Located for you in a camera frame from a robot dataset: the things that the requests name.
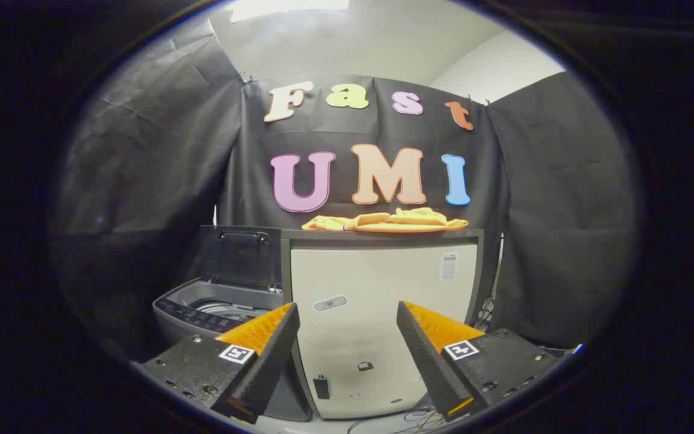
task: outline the washing machine drum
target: washing machine drum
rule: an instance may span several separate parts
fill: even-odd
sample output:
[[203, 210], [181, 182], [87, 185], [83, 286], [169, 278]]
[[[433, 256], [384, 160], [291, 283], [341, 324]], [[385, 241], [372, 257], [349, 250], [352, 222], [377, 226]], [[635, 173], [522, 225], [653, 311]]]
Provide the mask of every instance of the washing machine drum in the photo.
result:
[[191, 306], [193, 309], [221, 318], [233, 319], [234, 321], [248, 322], [269, 312], [267, 309], [238, 306], [232, 303], [220, 301], [202, 301]]

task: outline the white cabinet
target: white cabinet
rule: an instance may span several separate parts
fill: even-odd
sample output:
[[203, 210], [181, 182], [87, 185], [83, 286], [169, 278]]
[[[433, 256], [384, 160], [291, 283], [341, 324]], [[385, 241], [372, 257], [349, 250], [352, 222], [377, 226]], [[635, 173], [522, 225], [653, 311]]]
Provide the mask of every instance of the white cabinet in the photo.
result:
[[[301, 367], [322, 418], [401, 412], [422, 398], [427, 390], [396, 325], [398, 302], [465, 322], [476, 259], [476, 244], [292, 248]], [[328, 399], [317, 393], [319, 376]]]

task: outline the washing machine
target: washing machine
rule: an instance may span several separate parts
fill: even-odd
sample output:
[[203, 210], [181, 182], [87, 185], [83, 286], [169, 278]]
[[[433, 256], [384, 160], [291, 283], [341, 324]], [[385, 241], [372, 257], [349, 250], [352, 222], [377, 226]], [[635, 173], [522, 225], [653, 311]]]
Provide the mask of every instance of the washing machine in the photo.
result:
[[[154, 300], [170, 344], [187, 336], [215, 338], [283, 305], [280, 230], [201, 226], [201, 275]], [[308, 421], [312, 412], [290, 357], [266, 417]]]

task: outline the white wall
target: white wall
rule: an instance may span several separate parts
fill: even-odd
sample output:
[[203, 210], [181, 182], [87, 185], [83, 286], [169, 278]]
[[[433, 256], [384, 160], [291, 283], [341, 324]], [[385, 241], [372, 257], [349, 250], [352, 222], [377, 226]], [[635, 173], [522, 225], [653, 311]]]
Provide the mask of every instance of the white wall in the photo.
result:
[[504, 31], [456, 61], [432, 87], [487, 104], [562, 71], [542, 50]]

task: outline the folded towel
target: folded towel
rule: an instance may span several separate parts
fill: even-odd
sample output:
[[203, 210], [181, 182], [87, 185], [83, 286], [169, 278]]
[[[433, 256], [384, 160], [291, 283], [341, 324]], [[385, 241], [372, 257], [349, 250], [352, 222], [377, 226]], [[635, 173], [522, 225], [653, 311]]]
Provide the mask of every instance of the folded towel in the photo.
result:
[[375, 233], [427, 233], [428, 231], [458, 231], [466, 228], [467, 220], [446, 220], [446, 215], [431, 208], [416, 208], [408, 211], [396, 209], [387, 212], [361, 214], [354, 219], [318, 215], [301, 226], [308, 231], [374, 231]]

